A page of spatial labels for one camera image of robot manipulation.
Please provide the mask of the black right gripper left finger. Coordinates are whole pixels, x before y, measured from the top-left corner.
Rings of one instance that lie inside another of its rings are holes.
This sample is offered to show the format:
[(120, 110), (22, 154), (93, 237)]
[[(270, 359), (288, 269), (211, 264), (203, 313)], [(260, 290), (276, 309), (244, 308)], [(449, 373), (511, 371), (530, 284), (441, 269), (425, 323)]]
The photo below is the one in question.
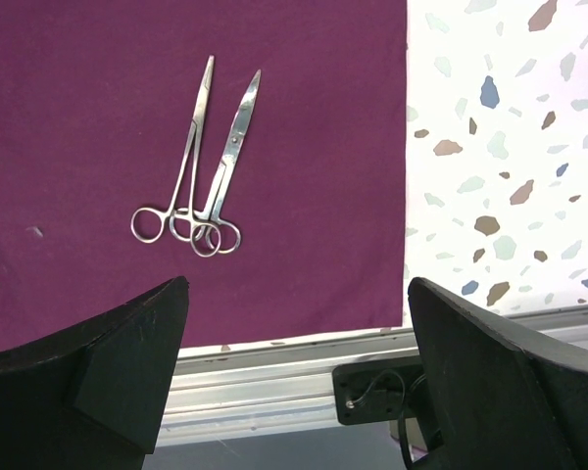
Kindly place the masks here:
[(189, 284), (0, 352), (0, 469), (140, 469), (154, 452)]

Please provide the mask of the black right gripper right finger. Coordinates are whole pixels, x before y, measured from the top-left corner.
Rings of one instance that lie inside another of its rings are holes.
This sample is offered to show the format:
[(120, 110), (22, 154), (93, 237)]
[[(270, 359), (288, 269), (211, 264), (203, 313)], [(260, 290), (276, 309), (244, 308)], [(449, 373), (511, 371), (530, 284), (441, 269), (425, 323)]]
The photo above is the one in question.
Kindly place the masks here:
[(417, 277), (408, 298), (441, 445), (418, 469), (588, 469), (588, 350)]

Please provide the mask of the steel ring-handle hemostat forceps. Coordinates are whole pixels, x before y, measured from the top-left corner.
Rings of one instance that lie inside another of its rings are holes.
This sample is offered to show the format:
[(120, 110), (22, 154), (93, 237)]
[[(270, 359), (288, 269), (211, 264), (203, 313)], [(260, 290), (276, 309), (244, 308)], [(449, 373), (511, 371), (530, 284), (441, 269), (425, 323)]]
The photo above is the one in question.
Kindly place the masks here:
[[(198, 217), (195, 214), (193, 208), (197, 170), (200, 158), (200, 148), (202, 144), (202, 134), (204, 130), (214, 68), (215, 56), (210, 55), (208, 57), (207, 64), (205, 66), (198, 88), (192, 120), (189, 126), (185, 147), (181, 158), (179, 172), (177, 174), (168, 207), (164, 211), (152, 207), (138, 208), (133, 213), (130, 220), (131, 233), (139, 242), (144, 244), (153, 244), (162, 237), (164, 231), (166, 228), (168, 228), (176, 240), (189, 243), (192, 247), (192, 250), (201, 258), (209, 258), (214, 256), (217, 249), (221, 247), (221, 242), (218, 242), (218, 244), (214, 248), (211, 248), (209, 252), (201, 252), (199, 250), (197, 243), (200, 241), (198, 237), (200, 230), (203, 230), (203, 235), (206, 235), (209, 230), (212, 230), (216, 231), (219, 236), (221, 236), (221, 231), (214, 222)], [(183, 178), (188, 169), (190, 176), (188, 202), (185, 207), (178, 208), (175, 204), (180, 192), (181, 183), (183, 182)], [(159, 220), (159, 231), (152, 237), (141, 234), (138, 229), (138, 217), (143, 213), (152, 214)]]

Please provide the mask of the steel surgical scissors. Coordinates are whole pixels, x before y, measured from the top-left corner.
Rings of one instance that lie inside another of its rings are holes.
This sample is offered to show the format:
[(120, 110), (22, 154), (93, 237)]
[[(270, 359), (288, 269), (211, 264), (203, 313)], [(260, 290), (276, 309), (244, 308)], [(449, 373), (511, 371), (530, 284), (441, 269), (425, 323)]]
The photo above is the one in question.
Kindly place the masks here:
[[(230, 254), (241, 245), (242, 237), (239, 227), (228, 220), (222, 219), (221, 209), (250, 126), (261, 76), (262, 70), (258, 69), (241, 99), (229, 129), (217, 171), (212, 179), (205, 206), (201, 211), (194, 212), (199, 220), (208, 222), (205, 228), (199, 229), (196, 239), (205, 242), (211, 250), (209, 252), (210, 256)], [(235, 242), (229, 248), (221, 246), (221, 230), (223, 228), (230, 229), (235, 235)]]

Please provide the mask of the purple cloth wrap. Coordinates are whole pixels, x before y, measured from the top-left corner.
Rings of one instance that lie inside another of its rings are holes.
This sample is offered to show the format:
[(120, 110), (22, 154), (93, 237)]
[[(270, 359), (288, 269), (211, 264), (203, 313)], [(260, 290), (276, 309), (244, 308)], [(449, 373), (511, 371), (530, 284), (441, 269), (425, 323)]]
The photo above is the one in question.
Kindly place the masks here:
[[(403, 1), (0, 1), (0, 351), (189, 282), (185, 346), (396, 327), (403, 304)], [(241, 245), (199, 257), (165, 210), (208, 57), (194, 211), (258, 69), (221, 209)]]

